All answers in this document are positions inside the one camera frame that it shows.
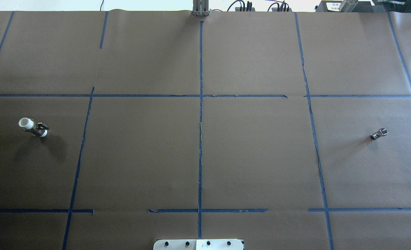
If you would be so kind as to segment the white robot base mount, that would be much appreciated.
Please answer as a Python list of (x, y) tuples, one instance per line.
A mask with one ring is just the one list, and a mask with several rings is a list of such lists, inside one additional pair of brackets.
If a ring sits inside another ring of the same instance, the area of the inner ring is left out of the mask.
[(157, 240), (153, 250), (244, 250), (240, 239), (165, 239)]

